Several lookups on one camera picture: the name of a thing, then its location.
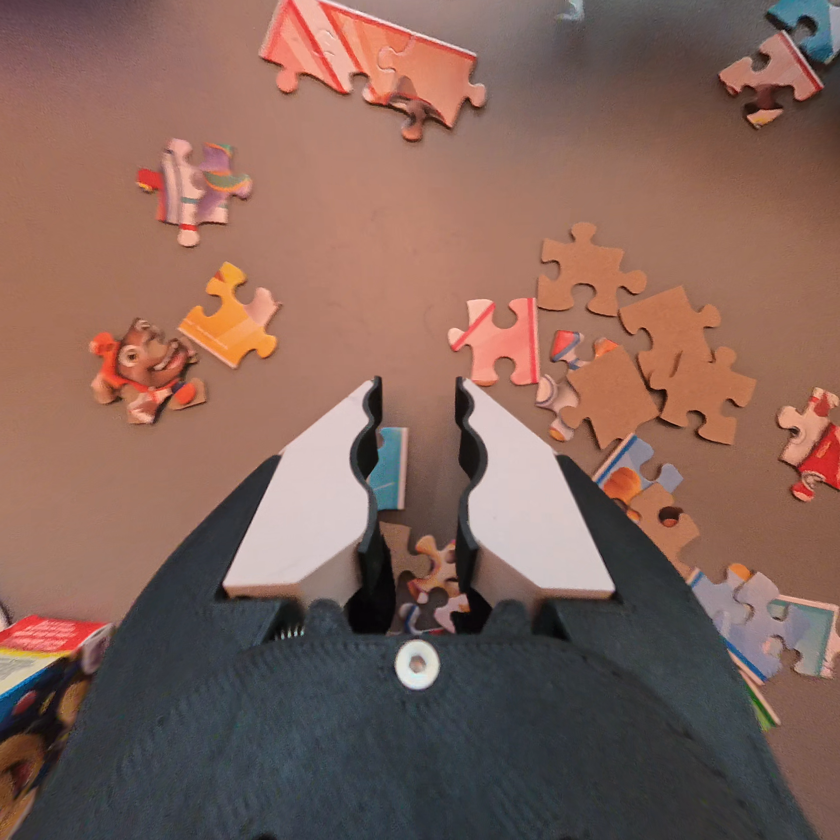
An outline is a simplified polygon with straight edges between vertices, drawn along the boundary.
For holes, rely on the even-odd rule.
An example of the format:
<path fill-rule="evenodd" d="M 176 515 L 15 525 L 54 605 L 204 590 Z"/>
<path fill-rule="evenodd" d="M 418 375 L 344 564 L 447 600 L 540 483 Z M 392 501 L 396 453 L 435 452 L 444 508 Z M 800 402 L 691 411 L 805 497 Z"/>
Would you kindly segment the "grey desk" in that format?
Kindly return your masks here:
<path fill-rule="evenodd" d="M 838 60 L 763 129 L 718 72 L 759 52 L 765 2 L 357 2 L 474 52 L 453 129 L 258 58 L 277 2 L 2 2 L 2 601 L 118 618 L 63 757 L 20 838 L 838 838 L 838 659 L 769 679 L 766 742 L 718 630 L 646 533 L 590 477 L 584 416 L 563 472 L 616 585 L 607 601 L 518 602 L 478 628 L 427 579 L 468 478 L 446 332 L 488 298 L 502 329 L 545 238 L 621 249 L 639 305 L 681 287 L 721 318 L 701 339 L 755 387 L 665 418 L 654 460 L 712 583 L 742 564 L 838 603 L 838 490 L 779 461 L 777 410 L 838 392 Z M 140 170 L 172 140 L 229 147 L 229 203 L 161 214 Z M 238 269 L 265 346 L 216 358 L 181 330 Z M 183 339 L 206 402 L 151 426 L 96 402 L 89 341 L 141 318 Z M 231 597 L 223 579 L 280 451 L 382 378 L 368 484 L 395 583 L 385 633 L 336 602 Z"/>

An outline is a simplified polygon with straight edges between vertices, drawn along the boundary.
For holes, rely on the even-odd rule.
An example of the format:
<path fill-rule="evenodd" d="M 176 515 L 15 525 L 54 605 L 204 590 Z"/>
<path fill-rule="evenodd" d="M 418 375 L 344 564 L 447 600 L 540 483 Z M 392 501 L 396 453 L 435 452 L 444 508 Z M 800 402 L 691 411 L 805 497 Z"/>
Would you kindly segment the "pink diagonal-striped puzzle piece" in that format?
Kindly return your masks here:
<path fill-rule="evenodd" d="M 539 318 L 537 301 L 533 297 L 509 301 L 509 309 L 517 316 L 514 325 L 499 328 L 494 323 L 496 304 L 488 299 L 467 301 L 469 326 L 467 330 L 452 328 L 447 341 L 452 351 L 469 346 L 472 352 L 471 381 L 491 386 L 498 381 L 495 364 L 498 359 L 514 363 L 510 381 L 514 385 L 538 384 Z"/>

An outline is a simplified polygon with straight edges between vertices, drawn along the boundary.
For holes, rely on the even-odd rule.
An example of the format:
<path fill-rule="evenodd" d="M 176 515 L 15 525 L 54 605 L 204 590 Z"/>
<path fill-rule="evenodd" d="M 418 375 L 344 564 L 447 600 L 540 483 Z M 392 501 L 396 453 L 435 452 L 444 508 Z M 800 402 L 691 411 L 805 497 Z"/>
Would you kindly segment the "red striped joined puzzle section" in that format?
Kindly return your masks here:
<path fill-rule="evenodd" d="M 423 139 L 426 121 L 450 130 L 464 102 L 487 103 L 487 88 L 472 80 L 474 52 L 336 2 L 278 2 L 258 55 L 278 66 L 276 86 L 286 94 L 310 77 L 349 95 L 364 77 L 363 99 L 403 112 L 409 143 Z"/>

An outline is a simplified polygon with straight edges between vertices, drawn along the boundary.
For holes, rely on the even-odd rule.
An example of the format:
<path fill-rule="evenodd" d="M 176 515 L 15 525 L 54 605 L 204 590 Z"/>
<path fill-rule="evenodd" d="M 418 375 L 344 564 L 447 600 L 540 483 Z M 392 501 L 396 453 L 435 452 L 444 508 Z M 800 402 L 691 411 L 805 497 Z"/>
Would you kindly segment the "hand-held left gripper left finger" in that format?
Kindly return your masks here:
<path fill-rule="evenodd" d="M 346 396 L 280 453 L 223 579 L 226 595 L 336 602 L 354 631 L 383 634 L 396 585 L 368 478 L 377 464 L 382 378 Z"/>

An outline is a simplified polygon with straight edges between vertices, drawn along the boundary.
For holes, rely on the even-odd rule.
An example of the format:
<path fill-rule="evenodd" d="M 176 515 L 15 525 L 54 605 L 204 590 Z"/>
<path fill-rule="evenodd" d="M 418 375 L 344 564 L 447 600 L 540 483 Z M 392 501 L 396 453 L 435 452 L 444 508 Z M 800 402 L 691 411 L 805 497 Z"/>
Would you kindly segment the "orange dog puzzle piece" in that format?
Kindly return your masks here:
<path fill-rule="evenodd" d="M 182 411 L 207 400 L 205 383 L 189 376 L 197 362 L 194 348 L 184 339 L 167 339 L 147 320 L 135 318 L 119 338 L 100 332 L 88 349 L 100 360 L 91 382 L 94 399 L 122 403 L 132 425 L 151 426 L 166 408 Z"/>

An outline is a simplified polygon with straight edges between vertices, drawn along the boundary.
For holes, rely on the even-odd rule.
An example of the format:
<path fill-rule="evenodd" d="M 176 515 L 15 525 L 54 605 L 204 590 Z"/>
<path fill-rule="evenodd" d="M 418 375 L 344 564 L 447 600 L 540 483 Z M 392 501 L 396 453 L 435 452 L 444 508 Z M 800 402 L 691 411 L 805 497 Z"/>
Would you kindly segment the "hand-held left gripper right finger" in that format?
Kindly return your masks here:
<path fill-rule="evenodd" d="M 502 602 L 532 618 L 551 599 L 607 601 L 616 585 L 574 498 L 560 459 L 473 381 L 458 377 L 456 571 L 478 628 Z"/>

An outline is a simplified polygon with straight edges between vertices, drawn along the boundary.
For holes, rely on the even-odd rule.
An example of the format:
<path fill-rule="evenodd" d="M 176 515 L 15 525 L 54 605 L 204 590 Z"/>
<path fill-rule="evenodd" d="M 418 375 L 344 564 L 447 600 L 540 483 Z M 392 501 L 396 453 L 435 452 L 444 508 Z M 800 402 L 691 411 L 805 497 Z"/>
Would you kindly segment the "jigsaw puzzle pieces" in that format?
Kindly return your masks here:
<path fill-rule="evenodd" d="M 223 144 L 204 146 L 206 162 L 192 167 L 189 161 L 189 144 L 181 140 L 172 140 L 161 154 L 161 172 L 140 170 L 138 184 L 146 192 L 158 191 L 160 194 L 160 215 L 180 214 L 181 220 L 190 224 L 210 221 L 196 217 L 193 210 L 207 207 L 211 196 L 219 195 L 216 209 L 229 203 L 227 199 L 228 182 L 235 182 L 238 175 L 228 177 L 229 147 Z M 673 506 L 671 497 L 676 484 L 681 481 L 679 472 L 672 465 L 665 465 L 657 478 L 647 480 L 641 474 L 641 467 L 634 460 L 636 456 L 646 462 L 653 450 L 638 438 L 636 431 L 639 424 L 646 422 L 649 411 L 647 398 L 642 399 L 641 389 L 650 390 L 657 382 L 665 380 L 665 388 L 671 385 L 677 388 L 681 405 L 691 394 L 694 402 L 698 400 L 710 403 L 709 419 L 704 425 L 714 422 L 713 429 L 702 427 L 698 434 L 720 444 L 732 443 L 733 434 L 729 433 L 732 425 L 728 417 L 721 416 L 723 399 L 723 380 L 729 376 L 732 359 L 723 359 L 722 350 L 709 350 L 706 339 L 700 339 L 703 329 L 718 326 L 718 310 L 707 305 L 700 310 L 691 309 L 685 291 L 680 288 L 668 289 L 656 296 L 642 299 L 639 305 L 631 305 L 632 314 L 623 314 L 628 306 L 619 306 L 616 295 L 622 288 L 637 295 L 645 289 L 646 279 L 639 270 L 624 271 L 620 268 L 623 252 L 620 248 L 599 245 L 593 241 L 595 226 L 589 223 L 575 223 L 570 226 L 570 242 L 560 242 L 545 238 L 542 241 L 541 261 L 557 266 L 556 278 L 541 276 L 536 283 L 534 297 L 537 307 L 542 310 L 561 311 L 574 307 L 573 288 L 587 286 L 593 289 L 591 300 L 586 303 L 588 309 L 600 317 L 619 317 L 629 319 L 635 326 L 632 331 L 645 329 L 648 333 L 660 333 L 667 328 L 667 347 L 663 353 L 655 350 L 640 351 L 639 361 L 628 359 L 625 364 L 625 350 L 620 344 L 606 338 L 599 338 L 593 344 L 593 362 L 580 360 L 582 333 L 558 331 L 552 339 L 552 361 L 562 361 L 568 366 L 566 376 L 556 382 L 543 372 L 535 392 L 537 404 L 556 415 L 547 432 L 554 440 L 569 440 L 574 432 L 565 421 L 574 415 L 573 427 L 579 426 L 586 417 L 592 425 L 593 434 L 598 438 L 599 447 L 609 447 L 615 438 L 623 438 L 607 458 L 604 466 L 595 472 L 595 483 L 614 499 L 627 516 L 636 521 L 638 526 L 650 535 L 661 551 L 665 552 L 680 574 L 687 579 L 688 585 L 696 594 L 699 603 L 707 610 L 723 643 L 743 675 L 753 703 L 764 709 L 764 700 L 758 686 L 765 684 L 778 672 L 782 662 L 780 656 L 785 649 L 796 651 L 794 669 L 810 677 L 833 676 L 833 659 L 838 655 L 838 607 L 802 599 L 796 600 L 787 595 L 780 595 L 766 576 L 753 572 L 742 565 L 730 565 L 727 578 L 721 584 L 714 584 L 697 568 L 690 569 L 679 558 L 682 547 L 697 536 L 697 528 L 684 514 L 681 508 Z M 207 293 L 220 294 L 219 311 L 229 314 L 216 318 L 218 312 L 207 315 L 201 307 L 185 316 L 181 326 L 184 335 L 191 334 L 196 345 L 202 344 L 208 353 L 223 358 L 232 354 L 233 358 L 249 352 L 254 342 L 266 345 L 264 329 L 257 319 L 264 312 L 276 309 L 271 295 L 260 288 L 255 290 L 256 313 L 250 316 L 252 307 L 239 306 L 236 300 L 237 287 L 244 278 L 238 269 L 225 264 L 207 284 Z M 642 362 L 642 355 L 647 361 Z M 838 436 L 838 429 L 818 414 L 825 408 L 827 413 L 837 404 L 834 395 L 816 389 L 806 408 L 798 413 L 795 408 L 786 406 L 780 410 L 779 424 L 791 430 L 791 447 L 796 449 L 792 455 L 785 453 L 782 459 L 815 458 L 818 453 L 830 450 L 831 458 L 825 456 L 826 473 L 832 478 L 823 478 L 820 470 L 803 470 L 802 478 L 793 484 L 791 491 L 804 501 L 813 498 L 813 485 L 820 481 L 834 482 L 836 474 L 833 446 Z M 438 561 L 438 552 L 434 541 L 423 538 L 416 550 L 428 553 L 430 559 L 427 579 L 417 578 L 410 581 L 411 599 L 418 604 L 427 600 L 426 589 L 431 592 L 442 590 L 453 592 L 448 605 L 443 605 L 437 612 L 437 621 L 454 632 L 450 612 L 455 610 L 467 613 L 467 596 L 455 580 L 455 540 L 444 549 L 443 559 Z"/>

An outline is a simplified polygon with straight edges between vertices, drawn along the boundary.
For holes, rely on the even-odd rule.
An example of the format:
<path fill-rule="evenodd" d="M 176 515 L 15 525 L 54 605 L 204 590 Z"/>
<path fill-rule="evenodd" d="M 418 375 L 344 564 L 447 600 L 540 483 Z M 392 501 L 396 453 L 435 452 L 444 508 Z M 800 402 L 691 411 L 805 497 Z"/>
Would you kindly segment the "colourful puzzle box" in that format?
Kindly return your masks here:
<path fill-rule="evenodd" d="M 1 838 L 63 752 L 114 625 L 26 616 L 1 632 Z"/>

